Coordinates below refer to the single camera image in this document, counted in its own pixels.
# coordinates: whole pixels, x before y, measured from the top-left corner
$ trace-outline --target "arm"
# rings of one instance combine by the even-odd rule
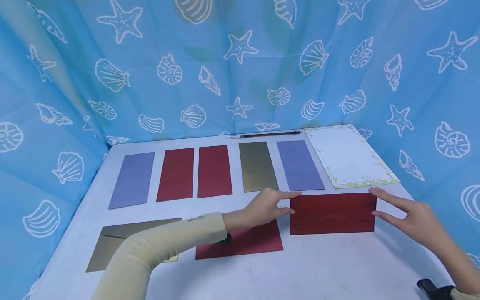
[[[172,256],[200,244],[218,242],[227,232],[268,223],[291,208],[278,208],[280,199],[300,192],[265,189],[243,209],[211,213],[145,230],[126,239],[104,271],[92,300],[144,300],[153,269]]]
[[[399,198],[380,188],[370,188],[370,193],[407,213],[405,219],[399,219],[385,212],[373,212],[375,216],[397,227],[440,259],[458,289],[452,292],[455,299],[462,299],[461,293],[480,294],[479,270],[448,235],[428,204]]]

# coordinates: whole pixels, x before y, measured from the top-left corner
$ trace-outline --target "beige sleeve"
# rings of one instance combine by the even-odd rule
[[[480,295],[467,295],[460,293],[456,288],[450,293],[454,300],[480,300]]]
[[[227,237],[221,213],[165,224],[126,239],[113,255],[92,300],[144,300],[153,269],[170,257]]]

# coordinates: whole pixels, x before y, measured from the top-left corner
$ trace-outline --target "tabletop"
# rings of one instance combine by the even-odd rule
[[[257,192],[244,192],[238,143],[266,141],[280,190],[288,184],[276,147],[277,141],[305,140],[325,190],[304,195],[367,192],[368,187],[336,190],[304,132],[297,135],[229,139],[227,136],[119,144],[110,150],[72,222],[55,250],[30,300],[89,299],[103,271],[85,270],[103,226],[169,218],[190,218],[214,211],[243,208]],[[233,194],[156,202],[165,150],[194,147],[194,174],[198,148],[227,145]],[[145,204],[108,210],[125,155],[155,152],[148,200]],[[401,183],[382,186],[411,199]],[[289,206],[289,200],[279,206]],[[377,201],[377,210],[403,217],[405,213]],[[416,282],[431,279],[437,286],[451,284],[445,268],[427,249],[396,228],[377,219],[374,232],[291,236],[289,216],[278,220],[284,250],[195,260],[195,248],[176,262],[159,265],[152,273],[148,300],[182,299],[302,299],[404,300],[425,299]]]

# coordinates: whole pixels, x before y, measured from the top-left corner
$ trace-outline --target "purple envelope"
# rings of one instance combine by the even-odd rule
[[[277,142],[276,144],[291,191],[325,189],[305,141]]]
[[[126,155],[108,209],[147,202],[155,152]]]

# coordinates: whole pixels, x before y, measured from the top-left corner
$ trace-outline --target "blue fabric backdrop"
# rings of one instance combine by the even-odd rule
[[[353,123],[480,264],[477,0],[0,2],[0,289],[108,144]]]

